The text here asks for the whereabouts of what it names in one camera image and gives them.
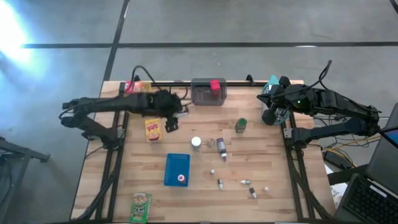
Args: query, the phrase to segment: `gray floor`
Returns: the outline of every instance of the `gray floor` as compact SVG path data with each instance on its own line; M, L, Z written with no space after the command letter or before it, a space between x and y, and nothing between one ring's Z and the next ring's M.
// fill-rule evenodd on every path
M29 44L111 43L123 4L122 0L6 2L25 33L24 43ZM138 0L130 2L120 42L326 41L398 41L398 14L388 0ZM65 101L98 96L109 51L4 51L12 59L0 64L0 136L51 154L46 164L30 163L9 223L68 220L87 142L79 130L64 128L57 116ZM312 83L328 59L333 60L325 79L329 88L389 116L398 102L398 47L119 49L111 80L128 79L132 67L141 64L157 80L242 80L251 74L258 80L287 75ZM365 164L374 146L346 150L355 163Z

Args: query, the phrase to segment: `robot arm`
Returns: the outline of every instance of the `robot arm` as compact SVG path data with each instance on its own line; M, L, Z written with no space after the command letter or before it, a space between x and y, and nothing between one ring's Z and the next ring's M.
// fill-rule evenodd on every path
M61 124L69 128L83 130L82 136L89 140L92 137L99 137L105 148L113 149L119 146L117 130L105 128L87 117L90 113L128 111L143 116L167 118L165 128L167 132L171 132L178 129L178 119L174 115L182 112L182 105L176 94L170 94L167 90L159 90L155 93L133 93L114 98L83 97L64 103L62 109L64 111L59 117Z
M285 129L285 137L292 138L291 143L294 148L306 148L307 144L314 139L340 134L372 136L380 130L377 125L380 111L375 107L358 104L333 90L312 88L301 84L291 85L287 77L281 77L279 85L272 86L269 93L258 95L257 98L269 108L262 115L264 122L268 125L274 124L277 119L275 115L277 108L310 116L321 113L352 117L347 122L321 128Z

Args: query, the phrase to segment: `green snack bag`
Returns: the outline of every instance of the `green snack bag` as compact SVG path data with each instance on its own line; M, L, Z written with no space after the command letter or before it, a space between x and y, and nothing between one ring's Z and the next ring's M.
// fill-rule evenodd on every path
M148 220L151 194L134 193L130 213L131 223L146 223Z

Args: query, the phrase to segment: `wooden table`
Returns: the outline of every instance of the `wooden table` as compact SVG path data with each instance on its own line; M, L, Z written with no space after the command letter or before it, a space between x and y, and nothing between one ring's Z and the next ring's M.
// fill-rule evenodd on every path
M101 97L116 96L118 88L119 82L104 82ZM149 222L296 221L281 130L278 126L261 123L261 102L256 98L261 90L258 87L228 87L223 106L190 105L190 114L179 120L180 129L172 133L164 130L164 139L157 144L146 141L145 118L131 115L113 221L128 221L135 192L152 194ZM185 93L184 88L173 88L173 91L180 96ZM113 114L97 113L95 120L110 127ZM299 127L314 126L309 116L295 114L295 117ZM248 120L242 134L236 134L234 130L238 118ZM190 140L194 136L202 139L200 152L191 148ZM208 138L220 137L226 143L227 162L221 160L217 146L206 146ZM100 145L99 141L90 142L87 153ZM171 152L191 155L187 188L163 185L166 156ZM105 157L106 151L100 150L84 162L71 218L82 214L97 194ZM308 147L304 161L311 190L333 214L335 207L319 148ZM215 170L214 175L210 174L211 169ZM224 190L218 188L217 179L223 179ZM243 179L252 181L251 187L258 194L257 200L251 197L249 186L240 183ZM268 187L269 191L263 191L264 187ZM109 194L110 190L103 214L108 210ZM301 199L307 217L302 192Z

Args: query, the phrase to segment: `white bottle cap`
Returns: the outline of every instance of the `white bottle cap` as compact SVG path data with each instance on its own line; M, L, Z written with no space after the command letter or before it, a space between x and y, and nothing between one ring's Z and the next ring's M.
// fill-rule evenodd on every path
M178 181L179 182L183 182L184 180L185 180L185 177L184 177L184 175L182 175L182 174L180 174L180 175L178 175Z
M200 138L199 137L193 137L192 138L192 140L191 140L191 144L192 144L192 146L193 147L199 147L200 146L200 143L201 143L201 140L200 140Z

